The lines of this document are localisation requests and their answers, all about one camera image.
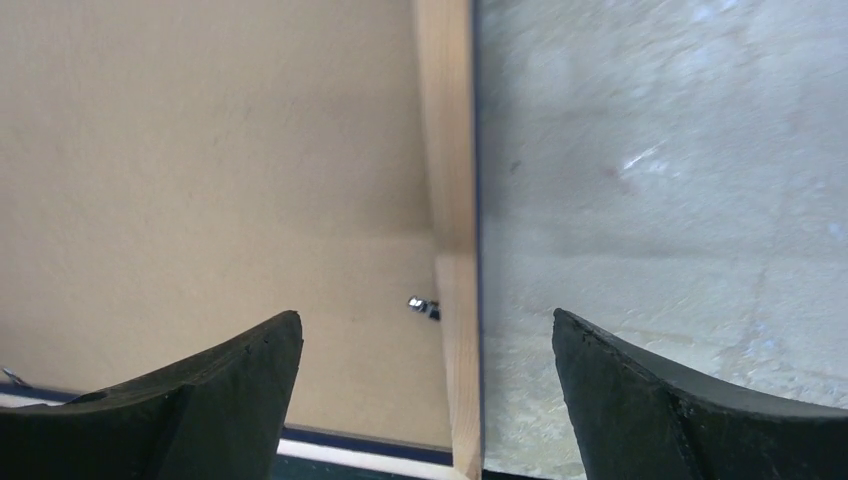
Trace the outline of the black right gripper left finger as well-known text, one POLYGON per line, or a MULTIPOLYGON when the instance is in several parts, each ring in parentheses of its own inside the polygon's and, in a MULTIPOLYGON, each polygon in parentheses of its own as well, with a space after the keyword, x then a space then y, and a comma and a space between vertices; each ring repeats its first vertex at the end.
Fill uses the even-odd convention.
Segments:
POLYGON ((282 312, 219 345, 56 406, 1 411, 5 479, 267 479, 303 348, 282 312))

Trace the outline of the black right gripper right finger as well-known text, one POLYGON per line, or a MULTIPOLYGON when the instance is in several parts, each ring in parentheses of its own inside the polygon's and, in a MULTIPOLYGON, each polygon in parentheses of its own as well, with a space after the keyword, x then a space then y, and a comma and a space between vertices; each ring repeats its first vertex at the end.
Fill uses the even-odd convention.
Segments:
POLYGON ((557 374, 590 479, 843 479, 847 413, 740 387, 553 313, 557 374))

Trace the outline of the brown cardboard backing board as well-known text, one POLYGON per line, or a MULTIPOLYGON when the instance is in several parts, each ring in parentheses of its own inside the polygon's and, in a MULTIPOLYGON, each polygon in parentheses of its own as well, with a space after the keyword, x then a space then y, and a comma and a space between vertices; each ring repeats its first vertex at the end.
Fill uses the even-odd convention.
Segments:
POLYGON ((93 391, 284 311, 287 422, 450 444, 408 1, 5 1, 1 363, 93 391))

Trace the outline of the blue wooden picture frame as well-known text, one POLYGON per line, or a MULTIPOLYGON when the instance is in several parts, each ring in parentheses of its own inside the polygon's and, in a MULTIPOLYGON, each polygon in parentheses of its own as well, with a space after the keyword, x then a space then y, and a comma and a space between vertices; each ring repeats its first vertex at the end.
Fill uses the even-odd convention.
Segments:
MULTIPOLYGON (((477 348, 476 192, 473 158, 472 8, 467 1, 408 1, 416 48, 423 156, 433 239, 434 296, 413 295, 408 309, 441 330, 450 427, 446 448, 293 427, 287 419, 277 455, 414 476, 482 475, 477 348)), ((61 405, 89 392, 33 385, 1 363, 5 407, 61 405)))

